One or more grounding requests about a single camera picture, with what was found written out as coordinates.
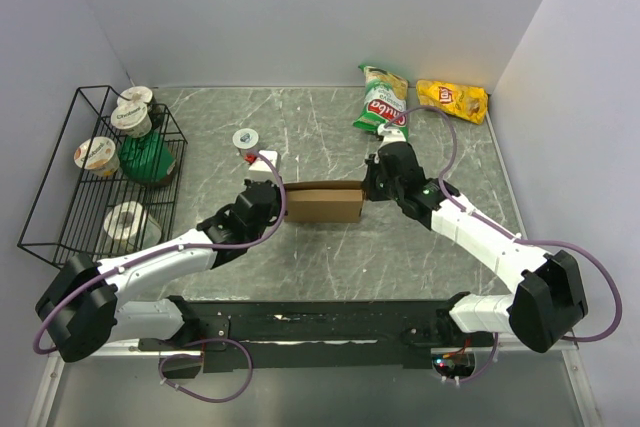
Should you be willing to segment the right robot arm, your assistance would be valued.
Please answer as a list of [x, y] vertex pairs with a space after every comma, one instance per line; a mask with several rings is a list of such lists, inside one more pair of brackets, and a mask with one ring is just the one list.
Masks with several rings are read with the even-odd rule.
[[437, 321], [446, 344], [471, 333], [512, 334], [529, 349], [547, 352], [587, 312], [576, 259], [521, 244], [513, 233], [492, 227], [457, 188], [426, 177], [413, 147], [385, 144], [369, 155], [362, 187], [370, 201], [393, 201], [402, 213], [464, 249], [507, 287], [505, 295], [459, 294]]

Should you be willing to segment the brown cardboard box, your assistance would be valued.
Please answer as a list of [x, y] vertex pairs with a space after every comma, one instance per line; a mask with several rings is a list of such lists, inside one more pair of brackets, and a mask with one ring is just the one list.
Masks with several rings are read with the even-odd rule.
[[289, 223], [358, 223], [364, 205], [362, 182], [322, 180], [285, 185]]

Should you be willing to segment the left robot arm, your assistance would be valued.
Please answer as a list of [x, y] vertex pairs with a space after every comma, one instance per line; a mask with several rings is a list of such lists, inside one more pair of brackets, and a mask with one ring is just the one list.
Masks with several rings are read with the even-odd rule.
[[69, 258], [35, 306], [41, 325], [33, 341], [40, 355], [58, 352], [66, 362], [89, 357], [105, 344], [136, 338], [191, 346], [197, 322], [173, 300], [140, 304], [144, 291], [235, 261], [279, 228], [286, 212], [281, 180], [251, 181], [236, 200], [184, 234], [121, 257]]

